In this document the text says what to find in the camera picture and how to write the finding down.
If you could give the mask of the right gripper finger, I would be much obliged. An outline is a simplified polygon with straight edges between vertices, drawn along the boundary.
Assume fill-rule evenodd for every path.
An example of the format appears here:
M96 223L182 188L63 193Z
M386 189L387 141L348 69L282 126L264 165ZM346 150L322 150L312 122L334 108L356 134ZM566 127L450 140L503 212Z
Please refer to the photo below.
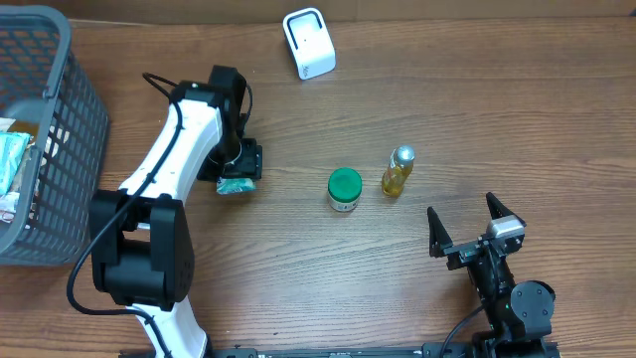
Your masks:
M486 202L492 220L507 216L515 216L515 213L507 208L492 192L486 194Z
M445 250L453 246L452 239L432 207L427 208L426 215L429 226L429 255L434 258L445 257Z

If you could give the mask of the teal tissue pack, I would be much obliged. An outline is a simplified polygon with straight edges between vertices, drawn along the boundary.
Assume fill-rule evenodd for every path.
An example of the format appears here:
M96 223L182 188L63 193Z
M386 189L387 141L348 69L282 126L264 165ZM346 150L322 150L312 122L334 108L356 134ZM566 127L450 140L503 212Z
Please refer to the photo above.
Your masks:
M254 181L249 178L220 178L217 181L217 193L219 195L245 193L254 191L255 189L256 185Z

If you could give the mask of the yellow bottle silver cap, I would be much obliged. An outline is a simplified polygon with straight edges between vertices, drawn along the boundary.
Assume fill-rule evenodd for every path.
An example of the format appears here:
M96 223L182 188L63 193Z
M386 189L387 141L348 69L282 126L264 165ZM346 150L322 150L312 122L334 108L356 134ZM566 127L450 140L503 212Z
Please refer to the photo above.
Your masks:
M410 145L397 147L390 156L387 170L382 177L383 192L390 197L398 197L404 188L406 179L412 172L415 151Z

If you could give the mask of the green lid jar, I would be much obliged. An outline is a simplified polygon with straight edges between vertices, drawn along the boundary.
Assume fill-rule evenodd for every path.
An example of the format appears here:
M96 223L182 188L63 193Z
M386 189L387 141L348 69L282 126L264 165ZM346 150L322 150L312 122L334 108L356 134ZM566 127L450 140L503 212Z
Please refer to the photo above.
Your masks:
M349 167L336 169L329 177L327 194L329 205L338 212L354 210L363 190L360 174Z

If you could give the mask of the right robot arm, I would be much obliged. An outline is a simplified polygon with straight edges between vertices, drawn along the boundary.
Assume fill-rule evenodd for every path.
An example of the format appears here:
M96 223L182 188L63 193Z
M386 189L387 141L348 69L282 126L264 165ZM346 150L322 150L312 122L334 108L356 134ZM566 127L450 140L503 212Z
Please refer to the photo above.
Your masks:
M438 214L427 209L429 255L446 258L450 270L466 268L480 305L457 323L441 343L422 345L424 357L557 357L552 333L555 291L540 280L515 282L507 257L523 246L526 222L491 192L486 232L454 245Z

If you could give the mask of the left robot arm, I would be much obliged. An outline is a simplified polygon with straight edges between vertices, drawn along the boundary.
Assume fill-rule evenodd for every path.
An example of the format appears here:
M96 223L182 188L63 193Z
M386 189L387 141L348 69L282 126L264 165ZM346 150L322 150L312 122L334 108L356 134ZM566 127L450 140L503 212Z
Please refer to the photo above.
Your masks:
M211 357L189 299L195 254L185 204L196 181L248 188L260 179L262 148L245 136L250 112L241 107L252 90L225 66L204 83L143 77L168 99L164 128L117 190L93 195L91 242L79 261L91 262L95 288L116 305L97 315L135 316L153 346L149 356Z

